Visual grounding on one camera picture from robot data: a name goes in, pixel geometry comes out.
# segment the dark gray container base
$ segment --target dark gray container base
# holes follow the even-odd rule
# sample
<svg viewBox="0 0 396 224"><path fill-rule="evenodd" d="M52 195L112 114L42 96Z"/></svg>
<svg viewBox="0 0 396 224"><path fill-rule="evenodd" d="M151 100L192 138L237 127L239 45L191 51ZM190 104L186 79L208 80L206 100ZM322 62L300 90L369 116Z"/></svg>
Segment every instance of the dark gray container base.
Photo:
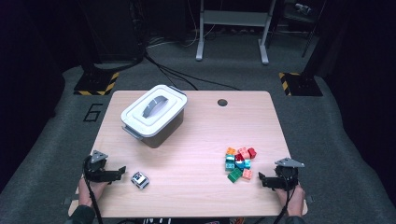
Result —
<svg viewBox="0 0 396 224"><path fill-rule="evenodd" d="M142 137L140 140L146 145L152 148L159 147L183 122L184 109L182 109L176 117L172 119L163 129L152 137ZM133 135L138 135L135 130L132 130L129 126L125 126L124 129Z"/></svg>

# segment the black sleeve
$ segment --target black sleeve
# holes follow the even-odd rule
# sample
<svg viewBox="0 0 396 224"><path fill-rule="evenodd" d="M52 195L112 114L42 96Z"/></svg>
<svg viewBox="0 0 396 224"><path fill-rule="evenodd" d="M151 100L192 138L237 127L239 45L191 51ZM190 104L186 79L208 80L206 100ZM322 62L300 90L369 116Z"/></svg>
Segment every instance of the black sleeve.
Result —
<svg viewBox="0 0 396 224"><path fill-rule="evenodd" d="M305 222L301 217L288 217L285 224L305 224Z"/></svg>
<svg viewBox="0 0 396 224"><path fill-rule="evenodd" d="M79 205L64 224L92 224L95 212L87 205Z"/></svg>

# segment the small white cube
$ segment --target small white cube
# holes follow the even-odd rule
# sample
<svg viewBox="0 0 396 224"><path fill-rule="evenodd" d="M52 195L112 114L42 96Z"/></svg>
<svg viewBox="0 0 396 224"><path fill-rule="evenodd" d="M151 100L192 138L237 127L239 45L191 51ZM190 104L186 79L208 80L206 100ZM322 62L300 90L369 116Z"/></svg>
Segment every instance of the small white cube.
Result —
<svg viewBox="0 0 396 224"><path fill-rule="evenodd" d="M140 189L145 188L149 184L149 179L141 172L132 175L131 181Z"/></svg>

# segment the teal block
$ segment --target teal block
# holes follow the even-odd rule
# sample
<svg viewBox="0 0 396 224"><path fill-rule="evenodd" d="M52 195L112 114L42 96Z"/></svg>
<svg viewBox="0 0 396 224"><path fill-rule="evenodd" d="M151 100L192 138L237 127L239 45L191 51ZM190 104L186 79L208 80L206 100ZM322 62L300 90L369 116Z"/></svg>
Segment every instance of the teal block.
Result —
<svg viewBox="0 0 396 224"><path fill-rule="evenodd" d="M233 169L235 169L235 164L233 164L233 162L225 163L225 171L232 171Z"/></svg>
<svg viewBox="0 0 396 224"><path fill-rule="evenodd" d="M226 154L225 155L225 162L234 163L235 162L235 155Z"/></svg>
<svg viewBox="0 0 396 224"><path fill-rule="evenodd" d="M241 171L245 169L245 162L244 161L236 161L235 166L238 167Z"/></svg>
<svg viewBox="0 0 396 224"><path fill-rule="evenodd" d="M245 168L250 170L251 163L250 160L245 160Z"/></svg>

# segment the person's hand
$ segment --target person's hand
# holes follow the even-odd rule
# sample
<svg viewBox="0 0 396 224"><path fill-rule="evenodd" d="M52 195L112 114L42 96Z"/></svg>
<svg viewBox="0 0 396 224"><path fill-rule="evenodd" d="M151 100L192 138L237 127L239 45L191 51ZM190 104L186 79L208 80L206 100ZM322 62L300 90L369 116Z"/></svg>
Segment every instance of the person's hand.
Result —
<svg viewBox="0 0 396 224"><path fill-rule="evenodd" d="M102 196L103 190L108 185L107 182L95 183L90 182L91 190L95 195L96 201L100 199ZM90 192L88 191L88 187L85 184L84 178L81 178L78 182L78 205L87 205L92 207L92 199L90 196Z"/></svg>
<svg viewBox="0 0 396 224"><path fill-rule="evenodd" d="M283 189L275 189L277 196L279 197L280 203L282 206L285 206L286 200L288 198L288 193ZM297 185L293 190L289 191L289 195L291 196L289 204L288 204L288 215L290 217L302 217L303 216L303 208L304 208L304 198L305 191L301 188L300 185Z"/></svg>

